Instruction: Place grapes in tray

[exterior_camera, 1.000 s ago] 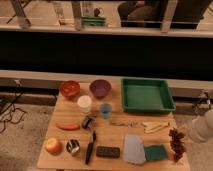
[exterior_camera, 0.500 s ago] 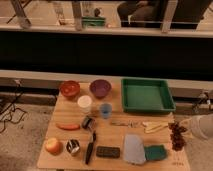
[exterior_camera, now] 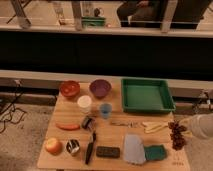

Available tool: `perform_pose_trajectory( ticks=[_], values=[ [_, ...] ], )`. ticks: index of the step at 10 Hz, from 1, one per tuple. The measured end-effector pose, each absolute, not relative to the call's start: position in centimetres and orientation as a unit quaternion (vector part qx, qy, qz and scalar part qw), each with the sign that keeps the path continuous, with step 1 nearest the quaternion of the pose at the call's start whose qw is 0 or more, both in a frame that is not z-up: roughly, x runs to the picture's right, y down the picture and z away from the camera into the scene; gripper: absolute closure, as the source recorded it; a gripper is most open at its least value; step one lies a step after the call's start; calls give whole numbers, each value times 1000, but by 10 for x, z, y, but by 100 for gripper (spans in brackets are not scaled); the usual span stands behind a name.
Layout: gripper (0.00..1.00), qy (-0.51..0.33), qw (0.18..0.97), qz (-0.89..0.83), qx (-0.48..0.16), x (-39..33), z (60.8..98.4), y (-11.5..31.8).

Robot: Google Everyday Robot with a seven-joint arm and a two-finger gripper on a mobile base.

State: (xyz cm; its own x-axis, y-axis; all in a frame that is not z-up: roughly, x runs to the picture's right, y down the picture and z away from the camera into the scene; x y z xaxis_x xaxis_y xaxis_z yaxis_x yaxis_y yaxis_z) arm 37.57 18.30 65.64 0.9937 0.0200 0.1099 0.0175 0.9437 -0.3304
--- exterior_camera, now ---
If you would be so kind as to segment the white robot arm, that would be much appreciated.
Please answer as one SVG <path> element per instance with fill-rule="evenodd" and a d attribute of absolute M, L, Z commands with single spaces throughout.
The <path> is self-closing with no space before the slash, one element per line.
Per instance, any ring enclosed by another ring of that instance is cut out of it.
<path fill-rule="evenodd" d="M 186 134 L 188 136 L 198 139 L 213 138 L 213 113 L 197 114 L 182 119 L 180 125 L 187 128 Z"/>

